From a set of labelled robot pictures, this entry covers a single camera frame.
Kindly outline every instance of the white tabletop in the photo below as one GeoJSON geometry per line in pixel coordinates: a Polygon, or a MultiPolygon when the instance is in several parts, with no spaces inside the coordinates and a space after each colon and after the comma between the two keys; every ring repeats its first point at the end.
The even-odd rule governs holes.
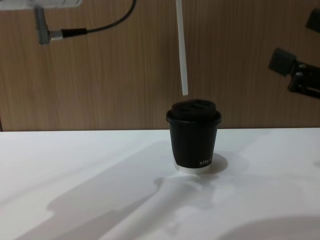
{"type": "Polygon", "coordinates": [[[320,128],[219,130],[202,175],[167,130],[2,132],[0,240],[53,239],[318,240],[320,128]]]}

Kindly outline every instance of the black cable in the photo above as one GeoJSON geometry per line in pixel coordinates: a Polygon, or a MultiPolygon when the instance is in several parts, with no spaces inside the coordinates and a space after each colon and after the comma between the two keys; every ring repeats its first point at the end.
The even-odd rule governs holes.
{"type": "Polygon", "coordinates": [[[117,26],[118,24],[122,23],[124,20],[126,20],[134,11],[135,6],[136,6],[137,0],[132,0],[131,7],[129,11],[119,20],[110,23],[106,26],[101,26],[93,29],[86,29],[86,28],[76,28],[76,29],[61,29],[62,36],[63,38],[70,38],[70,37],[75,37],[75,36],[80,36],[80,35],[86,35],[86,34],[92,34],[100,31],[104,31],[107,29],[110,29],[112,27],[117,26]]]}

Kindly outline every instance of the wood grain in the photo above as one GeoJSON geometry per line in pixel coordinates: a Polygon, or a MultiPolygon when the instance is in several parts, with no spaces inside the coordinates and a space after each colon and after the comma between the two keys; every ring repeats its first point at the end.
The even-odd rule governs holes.
{"type": "MultiPolygon", "coordinates": [[[[47,10],[51,29],[117,20],[131,0],[47,10]]],[[[213,100],[223,128],[320,127],[320,101],[267,69],[276,47],[320,66],[304,25],[320,0],[184,0],[189,92],[182,97],[175,1],[138,0],[108,31],[38,46],[30,11],[0,12],[4,131],[167,128],[178,101],[213,100]]]]}

